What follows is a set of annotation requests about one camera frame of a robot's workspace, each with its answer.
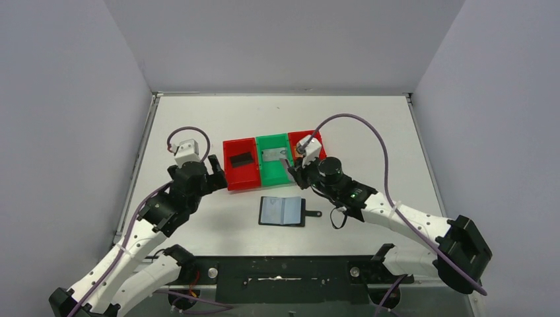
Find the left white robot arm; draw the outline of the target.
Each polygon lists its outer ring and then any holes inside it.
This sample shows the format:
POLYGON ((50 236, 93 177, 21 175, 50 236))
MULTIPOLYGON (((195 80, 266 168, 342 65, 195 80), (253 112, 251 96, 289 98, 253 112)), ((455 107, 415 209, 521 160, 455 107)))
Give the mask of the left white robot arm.
POLYGON ((48 302, 55 316, 125 316, 158 288, 195 274, 194 256, 176 244, 140 272, 137 267, 195 213, 201 198, 227 187, 218 158, 179 159, 168 167, 171 180, 150 193, 136 208, 126 231, 82 279, 57 288, 48 302))

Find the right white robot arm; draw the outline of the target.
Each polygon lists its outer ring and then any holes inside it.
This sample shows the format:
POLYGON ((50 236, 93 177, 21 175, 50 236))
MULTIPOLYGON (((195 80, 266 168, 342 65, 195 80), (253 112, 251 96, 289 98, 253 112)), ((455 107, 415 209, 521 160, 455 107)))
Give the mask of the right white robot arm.
POLYGON ((374 260, 371 271, 375 279, 387 282, 395 275, 427 275, 438 277, 459 293, 487 294, 481 277, 493 253, 470 218, 438 217, 394 201, 344 174, 338 158, 303 161, 298 158, 294 165, 286 166, 299 188, 310 188, 346 217, 385 227, 425 248, 399 260, 388 256, 374 260))

